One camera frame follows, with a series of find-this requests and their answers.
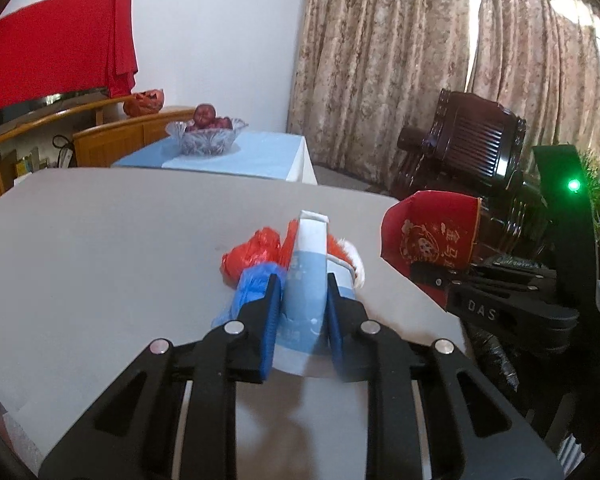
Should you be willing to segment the red paper cup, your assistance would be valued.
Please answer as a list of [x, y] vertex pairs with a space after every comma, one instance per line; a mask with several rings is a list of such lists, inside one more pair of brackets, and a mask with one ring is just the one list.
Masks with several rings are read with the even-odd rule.
[[471, 262], [481, 200], [448, 191], [418, 191], [390, 207], [380, 226], [381, 258], [406, 278], [415, 263], [464, 271]]

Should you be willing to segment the white blue paper cup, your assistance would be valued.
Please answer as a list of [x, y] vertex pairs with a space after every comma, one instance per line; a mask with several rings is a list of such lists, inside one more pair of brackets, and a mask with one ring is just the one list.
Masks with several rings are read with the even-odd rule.
[[301, 377], [335, 374], [327, 335], [328, 276], [334, 274], [339, 291], [355, 297], [350, 264], [327, 253], [329, 218], [301, 211], [292, 251], [274, 349], [276, 370]]

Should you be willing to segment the blue plastic bag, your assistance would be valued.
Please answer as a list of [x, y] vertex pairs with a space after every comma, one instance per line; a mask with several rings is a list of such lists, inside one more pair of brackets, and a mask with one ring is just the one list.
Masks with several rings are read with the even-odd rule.
[[286, 273], [287, 271], [282, 266], [274, 262], [250, 266], [240, 276], [232, 303], [211, 322], [211, 327], [215, 328], [236, 320], [245, 304], [262, 299], [268, 289], [268, 280], [272, 275], [276, 275], [280, 281], [280, 287], [284, 287]]

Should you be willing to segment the orange foam fruit net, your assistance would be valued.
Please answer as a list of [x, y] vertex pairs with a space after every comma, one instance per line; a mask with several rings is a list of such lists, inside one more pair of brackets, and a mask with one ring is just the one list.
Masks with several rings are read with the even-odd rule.
[[[289, 268], [292, 251], [294, 250], [294, 242], [296, 241], [299, 220], [290, 220], [287, 226], [287, 232], [282, 246], [279, 249], [278, 264], [285, 269]], [[347, 264], [350, 264], [353, 269], [354, 279], [353, 285], [355, 288], [362, 288], [365, 284], [365, 268], [363, 260], [358, 253], [356, 247], [345, 238], [336, 238], [332, 234], [327, 237], [327, 253], [334, 256]]]

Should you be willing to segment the red plastic bag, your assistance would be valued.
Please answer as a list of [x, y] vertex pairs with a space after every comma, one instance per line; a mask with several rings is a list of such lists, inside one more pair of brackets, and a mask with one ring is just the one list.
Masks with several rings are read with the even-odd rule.
[[281, 249], [279, 232], [266, 226], [222, 255], [220, 270], [227, 281], [237, 284], [245, 270], [261, 263], [279, 263]]

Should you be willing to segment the light blue tablecloth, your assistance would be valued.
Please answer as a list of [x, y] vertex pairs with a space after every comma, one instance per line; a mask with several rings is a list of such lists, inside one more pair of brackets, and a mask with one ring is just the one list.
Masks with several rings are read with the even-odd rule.
[[122, 157], [114, 167], [214, 172], [317, 185], [306, 139], [280, 132], [244, 131], [221, 155], [182, 155], [175, 141], [162, 139]]

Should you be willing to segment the glass fruit bowl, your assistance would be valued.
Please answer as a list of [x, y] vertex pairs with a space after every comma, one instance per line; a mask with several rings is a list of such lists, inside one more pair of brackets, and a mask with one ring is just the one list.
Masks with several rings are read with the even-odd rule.
[[175, 143], [180, 155], [211, 156], [222, 155], [234, 144], [237, 137], [247, 127], [239, 118], [232, 118], [232, 128], [195, 129], [194, 122], [169, 122], [166, 134]]

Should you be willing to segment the floral beige curtain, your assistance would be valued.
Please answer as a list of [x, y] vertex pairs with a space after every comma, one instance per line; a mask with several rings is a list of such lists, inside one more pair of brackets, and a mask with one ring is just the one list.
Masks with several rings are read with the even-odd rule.
[[442, 90], [524, 118], [524, 147], [569, 143], [600, 163], [594, 0], [306, 0], [287, 127], [313, 159], [388, 184], [402, 128]]

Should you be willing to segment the red apples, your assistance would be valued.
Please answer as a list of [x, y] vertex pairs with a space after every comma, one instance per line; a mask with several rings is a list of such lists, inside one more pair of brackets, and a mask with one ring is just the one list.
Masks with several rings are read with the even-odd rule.
[[199, 104], [196, 107], [192, 121], [186, 126], [186, 131], [197, 131], [207, 129], [233, 129], [233, 123], [229, 117], [220, 117], [216, 114], [215, 107], [211, 104]]

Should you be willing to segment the wooden tv cabinet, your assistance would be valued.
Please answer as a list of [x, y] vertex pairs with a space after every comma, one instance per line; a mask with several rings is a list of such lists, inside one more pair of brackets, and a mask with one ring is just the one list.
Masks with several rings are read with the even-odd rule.
[[120, 115], [107, 120], [105, 110], [132, 102], [132, 96], [100, 99], [73, 106], [56, 102], [42, 110], [41, 116], [30, 113], [10, 123], [0, 134], [0, 197], [14, 185], [17, 177], [17, 154], [4, 155], [1, 146], [42, 127], [92, 112], [95, 125], [67, 136], [67, 146], [76, 156], [79, 167], [109, 167], [122, 157], [166, 137], [166, 124], [193, 117], [192, 106], [166, 106], [157, 113], [138, 117]]

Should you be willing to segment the red cloth over television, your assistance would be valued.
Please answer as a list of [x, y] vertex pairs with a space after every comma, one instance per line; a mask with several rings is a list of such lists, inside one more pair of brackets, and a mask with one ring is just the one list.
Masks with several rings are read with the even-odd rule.
[[0, 109], [94, 88], [127, 96], [137, 71], [132, 0], [42, 0], [0, 19]]

